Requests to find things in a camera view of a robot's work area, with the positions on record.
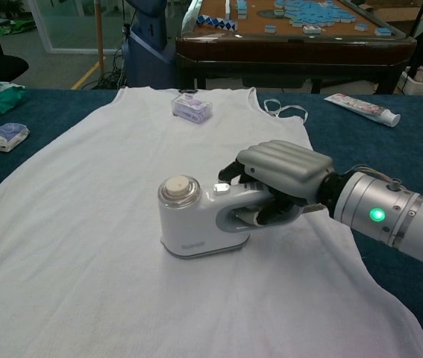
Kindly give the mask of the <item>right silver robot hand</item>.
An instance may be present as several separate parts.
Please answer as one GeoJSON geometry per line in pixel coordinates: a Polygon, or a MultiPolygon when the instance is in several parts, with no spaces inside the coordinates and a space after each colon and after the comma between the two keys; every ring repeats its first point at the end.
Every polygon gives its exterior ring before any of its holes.
{"type": "Polygon", "coordinates": [[[333,160],[300,145],[270,140],[241,150],[235,161],[218,174],[220,183],[239,178],[240,183],[260,182],[273,200],[255,211],[255,226],[277,224],[288,219],[293,209],[319,206],[319,188],[334,173],[333,160]]]}

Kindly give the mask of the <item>white handheld steamer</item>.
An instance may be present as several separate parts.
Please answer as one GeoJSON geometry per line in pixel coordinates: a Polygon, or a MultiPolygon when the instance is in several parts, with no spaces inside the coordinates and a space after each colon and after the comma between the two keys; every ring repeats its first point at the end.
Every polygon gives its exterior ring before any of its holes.
{"type": "Polygon", "coordinates": [[[215,183],[202,187],[193,177],[166,179],[157,191],[161,242],[176,257],[193,258],[241,248],[253,230],[295,221],[304,208],[291,206],[268,224],[258,214],[275,196],[262,183],[215,183]]]}

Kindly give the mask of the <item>white sleeveless shirt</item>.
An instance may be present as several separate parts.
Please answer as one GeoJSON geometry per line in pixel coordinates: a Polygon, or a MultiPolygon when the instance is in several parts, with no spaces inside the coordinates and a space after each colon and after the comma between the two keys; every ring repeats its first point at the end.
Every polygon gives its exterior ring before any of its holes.
{"type": "Polygon", "coordinates": [[[373,280],[327,213],[181,260],[160,243],[157,188],[212,183],[238,151],[310,146],[304,116],[256,92],[123,89],[0,184],[0,358],[423,358],[416,317],[373,280]]]}

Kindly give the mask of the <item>blue plastic robot base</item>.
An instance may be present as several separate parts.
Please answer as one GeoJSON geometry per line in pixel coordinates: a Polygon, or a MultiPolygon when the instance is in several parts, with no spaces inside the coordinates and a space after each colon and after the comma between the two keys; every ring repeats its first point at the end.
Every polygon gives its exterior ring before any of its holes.
{"type": "Polygon", "coordinates": [[[124,27],[122,56],[128,87],[178,87],[175,46],[168,41],[167,0],[125,0],[135,19],[124,27]]]}

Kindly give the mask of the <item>white toothpaste tube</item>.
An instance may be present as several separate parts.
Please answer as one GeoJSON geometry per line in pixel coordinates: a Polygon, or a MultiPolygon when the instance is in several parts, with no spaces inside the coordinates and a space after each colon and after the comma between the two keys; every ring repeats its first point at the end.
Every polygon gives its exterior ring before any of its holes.
{"type": "Polygon", "coordinates": [[[342,93],[330,95],[325,98],[325,101],[391,128],[395,127],[401,119],[400,114],[395,114],[385,107],[362,101],[342,93]]]}

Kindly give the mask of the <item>dark blue table mat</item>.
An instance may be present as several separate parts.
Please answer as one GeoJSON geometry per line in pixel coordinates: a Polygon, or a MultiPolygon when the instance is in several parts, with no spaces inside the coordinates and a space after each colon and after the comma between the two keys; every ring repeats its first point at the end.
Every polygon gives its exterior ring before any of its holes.
{"type": "MultiPolygon", "coordinates": [[[[76,126],[97,109],[110,104],[119,91],[29,89],[24,102],[0,117],[26,125],[29,136],[12,151],[0,152],[0,184],[38,151],[76,126]]],[[[338,108],[320,95],[258,93],[261,109],[275,106],[283,118],[296,111],[304,116],[310,146],[333,158],[344,172],[366,164],[423,194],[423,97],[372,95],[371,102],[401,115],[394,128],[379,125],[338,108]]],[[[423,263],[358,233],[351,233],[367,272],[382,289],[396,297],[423,330],[423,263]]]]}

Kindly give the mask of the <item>small clear purple case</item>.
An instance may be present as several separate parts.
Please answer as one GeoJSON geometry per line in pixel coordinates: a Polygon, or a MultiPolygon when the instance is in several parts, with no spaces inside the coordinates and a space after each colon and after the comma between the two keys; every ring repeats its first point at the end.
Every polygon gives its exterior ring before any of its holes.
{"type": "Polygon", "coordinates": [[[172,114],[195,124],[201,124],[212,116],[212,104],[184,93],[172,101],[172,114]]]}

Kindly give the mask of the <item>brown mahjong table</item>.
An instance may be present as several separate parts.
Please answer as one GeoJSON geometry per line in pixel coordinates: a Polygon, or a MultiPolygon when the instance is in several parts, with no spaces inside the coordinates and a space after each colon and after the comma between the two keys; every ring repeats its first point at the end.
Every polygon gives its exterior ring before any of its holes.
{"type": "Polygon", "coordinates": [[[333,0],[355,15],[355,23],[336,23],[321,34],[304,34],[287,18],[274,16],[275,0],[246,0],[247,16],[237,31],[197,26],[198,15],[223,17],[225,0],[193,0],[175,41],[176,63],[185,85],[206,87],[208,78],[241,77],[249,87],[288,87],[310,79],[320,92],[324,80],[374,81],[378,94],[390,94],[416,48],[416,40],[349,0],[333,0]],[[265,32],[274,25],[276,32],[265,32]],[[391,36],[375,36],[388,28],[391,36]]]}

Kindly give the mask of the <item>small pocket tissue pack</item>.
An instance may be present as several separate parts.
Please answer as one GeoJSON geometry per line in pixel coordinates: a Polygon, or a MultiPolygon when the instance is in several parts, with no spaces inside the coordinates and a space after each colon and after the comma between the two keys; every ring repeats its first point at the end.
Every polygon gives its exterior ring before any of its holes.
{"type": "Polygon", "coordinates": [[[6,123],[0,126],[0,152],[8,153],[22,143],[30,134],[26,125],[6,123]]]}

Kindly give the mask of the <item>blue white snake puzzle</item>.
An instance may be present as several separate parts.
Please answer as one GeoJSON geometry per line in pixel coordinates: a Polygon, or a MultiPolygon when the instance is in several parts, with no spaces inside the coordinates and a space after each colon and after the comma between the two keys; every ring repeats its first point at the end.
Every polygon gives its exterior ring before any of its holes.
{"type": "Polygon", "coordinates": [[[237,31],[238,29],[237,22],[232,19],[223,19],[203,14],[197,16],[195,23],[197,26],[209,25],[226,31],[237,31]]]}

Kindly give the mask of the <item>cardboard box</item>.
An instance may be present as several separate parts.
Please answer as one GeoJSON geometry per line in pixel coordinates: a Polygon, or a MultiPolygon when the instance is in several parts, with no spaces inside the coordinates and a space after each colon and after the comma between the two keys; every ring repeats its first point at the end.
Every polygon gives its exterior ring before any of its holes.
{"type": "Polygon", "coordinates": [[[423,0],[355,0],[358,7],[386,22],[413,22],[423,6],[423,0]]]}

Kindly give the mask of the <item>wooden pole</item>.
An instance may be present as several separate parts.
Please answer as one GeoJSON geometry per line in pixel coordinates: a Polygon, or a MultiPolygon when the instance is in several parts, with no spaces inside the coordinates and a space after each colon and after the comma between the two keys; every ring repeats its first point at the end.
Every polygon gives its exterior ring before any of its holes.
{"type": "Polygon", "coordinates": [[[98,67],[99,67],[100,77],[102,78],[104,76],[104,46],[103,46],[103,33],[102,33],[101,0],[94,0],[94,10],[95,10],[97,51],[98,51],[98,67]]]}

